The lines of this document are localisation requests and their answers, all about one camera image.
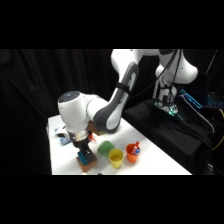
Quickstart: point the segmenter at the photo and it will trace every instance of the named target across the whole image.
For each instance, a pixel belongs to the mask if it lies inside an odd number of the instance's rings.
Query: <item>table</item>
[[[72,143],[62,146],[60,139],[55,136],[55,129],[62,126],[60,116],[49,118],[49,140],[51,149],[51,163],[53,175],[81,175],[76,160],[79,149]],[[93,135],[97,142],[90,142],[89,147],[98,159],[98,164],[88,172],[88,175],[191,175],[176,161],[145,138],[125,120],[121,120],[115,134],[103,136]],[[116,148],[124,152],[124,161],[120,169],[114,169],[108,158],[97,153],[97,149],[104,141],[110,141]],[[141,154],[135,164],[129,163],[126,158],[126,146],[140,142]]]

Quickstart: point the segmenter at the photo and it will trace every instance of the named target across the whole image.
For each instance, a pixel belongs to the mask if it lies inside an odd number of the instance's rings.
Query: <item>black curtain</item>
[[[203,72],[207,71],[215,52],[216,49],[184,49],[189,62]],[[41,161],[41,158],[44,158],[45,162],[50,161],[48,159],[49,145],[43,146],[44,143],[42,143],[37,146],[37,142],[39,144],[41,139],[45,139],[42,142],[47,141],[43,135],[46,135],[45,128],[48,118],[58,115],[58,98],[67,91],[78,90],[86,94],[97,94],[109,100],[118,81],[118,74],[111,65],[111,53],[112,49],[1,49],[0,97],[2,102],[1,124],[3,124],[1,136],[4,136],[6,142],[10,142],[6,144],[5,149],[1,149],[2,158],[8,158],[7,161],[12,164],[10,158],[15,162],[20,156],[21,161],[26,160],[29,164],[28,160],[34,161],[33,155],[39,153],[37,161]],[[218,49],[214,63],[209,70],[209,88],[224,95],[222,88],[224,84],[223,57],[223,49]],[[142,59],[139,64],[140,77],[133,95],[155,80],[155,70],[158,65],[157,57]],[[152,93],[153,88],[130,100],[126,108],[151,98]],[[41,152],[38,147],[45,148],[45,150]],[[21,152],[28,153],[18,154],[16,148],[21,148]],[[47,171],[42,173],[49,174],[49,163],[43,168]],[[13,174],[14,171],[8,169],[8,173]],[[30,174],[32,173],[38,172],[31,169]]]

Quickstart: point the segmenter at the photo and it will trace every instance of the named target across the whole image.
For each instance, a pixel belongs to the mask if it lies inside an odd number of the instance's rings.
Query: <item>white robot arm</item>
[[[174,101],[176,96],[176,88],[172,84],[191,83],[197,77],[197,69],[187,62],[181,49],[114,49],[111,62],[119,75],[119,83],[109,102],[99,96],[80,92],[66,93],[58,101],[66,131],[75,147],[80,148],[86,158],[89,155],[86,146],[89,139],[88,122],[93,121],[101,132],[117,131],[123,109],[139,76],[138,64],[143,56],[158,56],[160,59],[161,64],[156,71],[158,81],[154,98],[160,85],[157,106],[164,111],[169,112],[170,102]]]

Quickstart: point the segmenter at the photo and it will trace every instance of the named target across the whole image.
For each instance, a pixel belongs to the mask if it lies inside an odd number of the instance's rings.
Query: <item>yellow cup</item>
[[[119,169],[124,159],[124,154],[120,149],[113,149],[109,153],[111,165],[115,169]]]

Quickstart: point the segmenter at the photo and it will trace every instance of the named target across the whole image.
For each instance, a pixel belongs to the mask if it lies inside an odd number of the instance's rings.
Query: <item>orange cup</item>
[[[137,155],[137,156],[134,156],[132,155],[132,151],[134,149],[134,147],[137,146],[138,149],[140,150],[140,153],[141,153],[141,149],[139,148],[139,143],[137,142],[136,144],[130,144],[126,147],[126,152],[127,152],[127,159],[130,163],[135,163],[140,155]]]

